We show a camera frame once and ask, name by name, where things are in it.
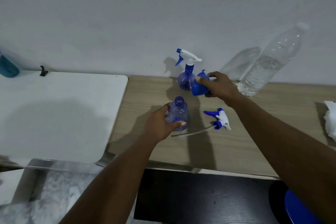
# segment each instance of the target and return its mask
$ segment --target hand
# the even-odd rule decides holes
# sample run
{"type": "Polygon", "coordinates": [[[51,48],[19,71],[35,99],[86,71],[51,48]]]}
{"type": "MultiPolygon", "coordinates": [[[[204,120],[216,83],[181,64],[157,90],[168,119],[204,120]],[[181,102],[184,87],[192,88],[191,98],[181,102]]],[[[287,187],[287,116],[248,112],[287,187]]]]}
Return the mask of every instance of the hand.
{"type": "Polygon", "coordinates": [[[212,82],[199,76],[195,78],[198,83],[209,89],[206,97],[218,97],[230,107],[236,100],[244,98],[226,74],[212,72],[208,73],[208,77],[216,77],[217,80],[212,82]]]}
{"type": "Polygon", "coordinates": [[[166,122],[165,115],[169,107],[170,103],[167,103],[149,115],[143,130],[143,136],[147,140],[154,140],[158,143],[166,139],[174,129],[186,125],[184,121],[177,121],[175,123],[166,122]]]}

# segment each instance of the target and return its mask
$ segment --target tissue paper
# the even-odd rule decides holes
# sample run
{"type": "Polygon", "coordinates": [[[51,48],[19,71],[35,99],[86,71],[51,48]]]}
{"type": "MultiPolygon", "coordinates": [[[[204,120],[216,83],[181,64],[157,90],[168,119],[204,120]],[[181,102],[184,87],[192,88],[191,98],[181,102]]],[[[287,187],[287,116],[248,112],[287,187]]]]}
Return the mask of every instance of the tissue paper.
{"type": "Polygon", "coordinates": [[[332,101],[324,101],[328,107],[326,112],[325,119],[325,130],[335,142],[336,142],[336,103],[332,101]]]}

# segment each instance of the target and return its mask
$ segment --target white wall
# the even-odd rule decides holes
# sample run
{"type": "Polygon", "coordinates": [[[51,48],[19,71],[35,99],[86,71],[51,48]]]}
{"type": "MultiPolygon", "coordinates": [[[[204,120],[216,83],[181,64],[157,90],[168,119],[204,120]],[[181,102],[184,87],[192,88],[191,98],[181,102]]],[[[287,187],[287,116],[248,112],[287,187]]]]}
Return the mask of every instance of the white wall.
{"type": "Polygon", "coordinates": [[[29,69],[176,76],[176,48],[219,70],[305,21],[274,81],[336,85],[335,14],[336,0],[0,0],[0,47],[29,69]]]}

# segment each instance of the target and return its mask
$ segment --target wooden table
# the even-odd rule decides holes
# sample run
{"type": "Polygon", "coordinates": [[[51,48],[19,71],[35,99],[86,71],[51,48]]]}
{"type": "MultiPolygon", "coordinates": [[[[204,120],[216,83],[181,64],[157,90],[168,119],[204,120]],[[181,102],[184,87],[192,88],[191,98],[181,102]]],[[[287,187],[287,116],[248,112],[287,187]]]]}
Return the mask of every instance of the wooden table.
{"type": "MultiPolygon", "coordinates": [[[[194,97],[179,88],[174,78],[132,76],[115,122],[107,151],[122,153],[143,130],[149,113],[176,96],[186,100],[190,112],[188,132],[211,125],[214,118],[203,111],[226,112],[231,131],[222,128],[190,137],[172,133],[154,149],[150,160],[233,173],[277,176],[255,145],[235,111],[217,98],[194,97]]],[[[317,140],[336,146],[324,131],[324,100],[336,100],[336,86],[269,83],[251,97],[263,109],[317,140]]]]}

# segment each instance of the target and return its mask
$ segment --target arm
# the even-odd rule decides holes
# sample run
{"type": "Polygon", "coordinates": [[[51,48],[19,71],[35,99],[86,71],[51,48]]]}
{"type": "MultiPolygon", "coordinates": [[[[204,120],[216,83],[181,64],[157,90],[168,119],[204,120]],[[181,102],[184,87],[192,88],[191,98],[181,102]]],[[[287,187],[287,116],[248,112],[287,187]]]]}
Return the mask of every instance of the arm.
{"type": "Polygon", "coordinates": [[[154,147],[184,125],[183,121],[165,121],[168,107],[166,104],[150,114],[143,134],[100,172],[60,224],[126,223],[154,147]]]}
{"type": "Polygon", "coordinates": [[[336,223],[336,152],[271,116],[240,94],[227,75],[196,80],[232,107],[253,141],[287,186],[325,223],[336,223]]]}

